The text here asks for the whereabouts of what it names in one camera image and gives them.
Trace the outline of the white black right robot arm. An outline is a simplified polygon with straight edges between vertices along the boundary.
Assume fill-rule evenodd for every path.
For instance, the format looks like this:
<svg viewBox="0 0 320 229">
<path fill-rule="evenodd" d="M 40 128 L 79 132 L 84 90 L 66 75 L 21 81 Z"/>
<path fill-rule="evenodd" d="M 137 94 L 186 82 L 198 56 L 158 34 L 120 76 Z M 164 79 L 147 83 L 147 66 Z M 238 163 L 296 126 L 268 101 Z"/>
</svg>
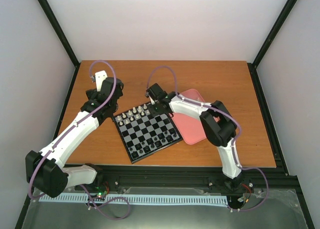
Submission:
<svg viewBox="0 0 320 229">
<path fill-rule="evenodd" d="M 157 83 L 146 89 L 146 97 L 150 99 L 147 108 L 153 116 L 178 113 L 200 121 L 207 140 L 217 147 L 224 175 L 221 184 L 230 192 L 236 191 L 243 181 L 236 149 L 236 130 L 240 126 L 225 105 L 218 100 L 206 103 L 178 92 L 167 93 Z"/>
</svg>

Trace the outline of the pink plastic tray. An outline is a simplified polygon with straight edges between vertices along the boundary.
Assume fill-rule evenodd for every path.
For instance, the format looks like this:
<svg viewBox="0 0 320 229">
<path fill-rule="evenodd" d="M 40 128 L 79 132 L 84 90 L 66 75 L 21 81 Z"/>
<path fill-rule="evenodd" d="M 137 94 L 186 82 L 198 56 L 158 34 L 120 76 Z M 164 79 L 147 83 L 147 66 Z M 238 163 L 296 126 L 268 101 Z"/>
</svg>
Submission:
<svg viewBox="0 0 320 229">
<path fill-rule="evenodd" d="M 188 89 L 183 91 L 181 94 L 189 99 L 196 100 L 198 102 L 204 101 L 204 99 L 196 89 Z M 188 145 L 194 145 L 207 138 L 202 124 L 199 120 L 182 113 L 173 113 L 173 117 L 171 119 L 173 120 L 175 126 L 181 134 L 184 142 Z"/>
</svg>

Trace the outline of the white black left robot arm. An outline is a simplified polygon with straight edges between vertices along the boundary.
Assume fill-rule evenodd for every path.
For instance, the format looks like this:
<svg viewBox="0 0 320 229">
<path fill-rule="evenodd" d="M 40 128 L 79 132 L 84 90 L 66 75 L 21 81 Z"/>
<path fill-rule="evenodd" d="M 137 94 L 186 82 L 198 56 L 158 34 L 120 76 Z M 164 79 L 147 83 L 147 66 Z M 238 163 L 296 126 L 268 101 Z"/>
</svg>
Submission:
<svg viewBox="0 0 320 229">
<path fill-rule="evenodd" d="M 124 84 L 105 71 L 95 74 L 96 87 L 86 91 L 87 102 L 72 123 L 49 145 L 39 152 L 30 151 L 25 157 L 26 181 L 30 188 L 40 190 L 51 198 L 65 189 L 87 184 L 92 190 L 103 187 L 101 169 L 91 163 L 76 167 L 65 164 L 75 149 L 118 109 Z"/>
</svg>

